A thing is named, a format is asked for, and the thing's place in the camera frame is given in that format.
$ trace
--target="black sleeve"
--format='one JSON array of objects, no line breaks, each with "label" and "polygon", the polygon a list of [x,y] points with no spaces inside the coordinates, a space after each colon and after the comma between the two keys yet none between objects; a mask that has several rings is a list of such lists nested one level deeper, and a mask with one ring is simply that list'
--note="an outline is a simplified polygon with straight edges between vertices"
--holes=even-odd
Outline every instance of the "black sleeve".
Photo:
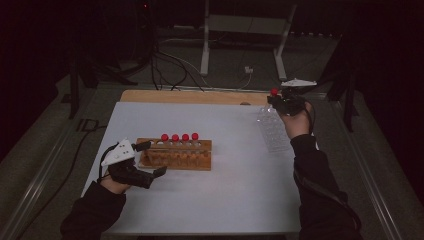
[{"label": "black sleeve", "polygon": [[75,201],[60,227],[62,239],[100,239],[121,215],[125,194],[114,194],[92,182],[84,197]]},{"label": "black sleeve", "polygon": [[301,201],[299,239],[362,239],[360,220],[347,206],[347,195],[339,190],[326,154],[316,149],[315,137],[300,135],[291,145]]}]

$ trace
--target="person's right hand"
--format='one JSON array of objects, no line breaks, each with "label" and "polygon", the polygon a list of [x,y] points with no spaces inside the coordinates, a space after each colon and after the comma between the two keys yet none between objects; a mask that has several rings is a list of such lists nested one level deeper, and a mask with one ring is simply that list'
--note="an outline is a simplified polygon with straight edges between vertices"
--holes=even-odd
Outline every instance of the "person's right hand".
[{"label": "person's right hand", "polygon": [[[312,105],[308,102],[305,103],[306,110],[311,112]],[[296,116],[287,116],[284,114],[279,114],[280,118],[283,120],[287,136],[290,139],[293,139],[299,135],[309,134],[309,118],[308,114],[305,111],[301,111]]]}]

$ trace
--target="red cap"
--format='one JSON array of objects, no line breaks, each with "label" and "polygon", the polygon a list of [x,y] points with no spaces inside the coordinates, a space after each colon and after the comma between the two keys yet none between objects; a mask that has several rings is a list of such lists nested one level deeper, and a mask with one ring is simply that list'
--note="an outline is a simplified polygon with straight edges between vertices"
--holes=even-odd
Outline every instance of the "red cap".
[{"label": "red cap", "polygon": [[178,141],[180,137],[178,137],[178,134],[172,135],[172,141]]},{"label": "red cap", "polygon": [[188,141],[190,137],[188,136],[188,134],[184,133],[182,139],[183,141]]},{"label": "red cap", "polygon": [[168,139],[169,139],[168,134],[166,134],[166,133],[162,134],[162,136],[160,137],[160,139],[162,141],[168,141]]},{"label": "red cap", "polygon": [[278,88],[271,89],[271,96],[276,96],[278,94]]},{"label": "red cap", "polygon": [[197,133],[191,134],[191,139],[198,140],[199,139],[199,134],[197,134]]}]

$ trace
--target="gray floor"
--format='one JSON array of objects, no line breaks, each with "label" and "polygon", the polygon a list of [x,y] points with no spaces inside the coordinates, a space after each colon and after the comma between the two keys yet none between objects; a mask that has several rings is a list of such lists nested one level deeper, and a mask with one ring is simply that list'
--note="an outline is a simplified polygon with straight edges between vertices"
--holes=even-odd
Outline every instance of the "gray floor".
[{"label": "gray floor", "polygon": [[[284,50],[284,63],[289,79],[294,77],[317,80],[331,56],[337,40],[316,37],[290,37]],[[264,49],[230,50],[213,49],[209,75],[203,80],[190,69],[196,81],[206,90],[233,89],[268,90],[278,85],[275,65],[269,46]],[[160,50],[189,61],[200,67],[201,42],[167,41]],[[254,72],[249,84],[243,75],[244,66],[252,66]],[[173,83],[183,76],[182,71],[169,63],[158,60],[163,76]],[[147,68],[130,78],[139,83],[137,89],[152,89],[150,69]],[[184,87],[192,89],[195,84],[188,79]],[[318,144],[330,161],[330,166],[341,189],[349,193],[349,202],[363,222],[365,239],[423,239],[424,211],[407,184],[387,141],[372,118],[360,93],[355,95],[355,107],[359,116],[353,118],[354,133],[348,133],[340,123],[342,104],[328,102],[325,96],[329,85],[314,90],[307,97],[317,111],[315,135]],[[68,77],[58,83],[60,94],[50,104],[31,129],[0,165],[0,226],[5,226],[19,205],[23,194],[38,169],[46,159],[57,157],[57,166],[33,206],[29,219],[46,202],[59,186],[71,167],[78,144],[85,135],[75,129],[81,118],[99,120],[106,125],[122,92],[129,87],[115,82],[103,81],[95,90],[81,88],[82,107],[75,120],[68,120],[70,107],[60,103],[69,93]],[[59,239],[59,226],[69,213],[72,203],[82,191],[104,130],[90,134],[81,146],[77,162],[69,180],[58,196],[48,205],[22,239]],[[50,155],[57,150],[57,155]],[[158,239],[282,239],[282,236],[161,236]],[[296,239],[290,234],[288,239]],[[109,236],[102,239],[136,239],[136,236]]]}]

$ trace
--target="hand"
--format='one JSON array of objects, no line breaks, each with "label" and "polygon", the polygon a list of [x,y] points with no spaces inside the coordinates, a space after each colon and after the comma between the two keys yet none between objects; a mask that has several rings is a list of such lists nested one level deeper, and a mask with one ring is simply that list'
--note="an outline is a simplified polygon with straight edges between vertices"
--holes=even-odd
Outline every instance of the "hand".
[{"label": "hand", "polygon": [[110,192],[115,194],[122,194],[131,187],[131,185],[113,181],[112,177],[108,174],[108,171],[106,171],[105,177],[102,178],[100,185],[102,185]]},{"label": "hand", "polygon": [[[306,110],[311,111],[312,105],[308,102],[305,103]],[[309,118],[305,111],[301,111],[296,116],[287,116],[279,114],[281,120],[283,120],[286,127],[287,135],[290,139],[293,139],[299,135],[309,134]]]}]

